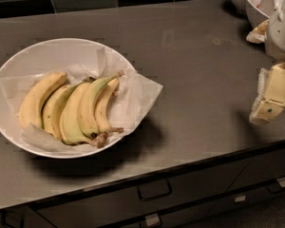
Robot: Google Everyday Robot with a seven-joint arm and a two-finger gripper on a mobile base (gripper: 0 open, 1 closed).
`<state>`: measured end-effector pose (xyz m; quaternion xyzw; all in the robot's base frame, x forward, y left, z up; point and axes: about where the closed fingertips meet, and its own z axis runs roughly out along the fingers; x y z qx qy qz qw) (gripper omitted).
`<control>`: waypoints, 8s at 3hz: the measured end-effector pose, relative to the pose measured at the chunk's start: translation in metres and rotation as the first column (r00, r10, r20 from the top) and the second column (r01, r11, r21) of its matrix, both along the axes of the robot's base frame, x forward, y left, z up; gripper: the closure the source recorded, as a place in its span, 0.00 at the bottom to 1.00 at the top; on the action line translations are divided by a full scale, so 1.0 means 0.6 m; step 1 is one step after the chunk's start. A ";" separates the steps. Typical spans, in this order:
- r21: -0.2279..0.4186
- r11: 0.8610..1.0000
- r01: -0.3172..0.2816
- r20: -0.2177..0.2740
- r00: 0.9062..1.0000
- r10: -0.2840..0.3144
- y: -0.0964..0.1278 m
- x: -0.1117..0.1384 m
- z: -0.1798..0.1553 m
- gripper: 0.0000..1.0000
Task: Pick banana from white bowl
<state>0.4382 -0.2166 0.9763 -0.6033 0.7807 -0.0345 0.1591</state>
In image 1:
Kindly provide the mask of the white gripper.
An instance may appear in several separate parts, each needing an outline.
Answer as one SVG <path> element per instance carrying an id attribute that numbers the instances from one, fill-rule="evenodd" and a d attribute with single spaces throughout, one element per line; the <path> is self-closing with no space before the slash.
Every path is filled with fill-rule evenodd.
<path id="1" fill-rule="evenodd" d="M 265 51 L 269 56 L 277 60 L 285 60 L 285 0 L 269 20 L 263 21 L 248 33 L 246 40 L 254 44 L 265 41 Z M 257 97 L 252 106 L 249 121 L 256 125 L 269 123 L 284 109 L 285 62 L 274 65 L 270 69 L 263 68 L 259 72 Z"/>

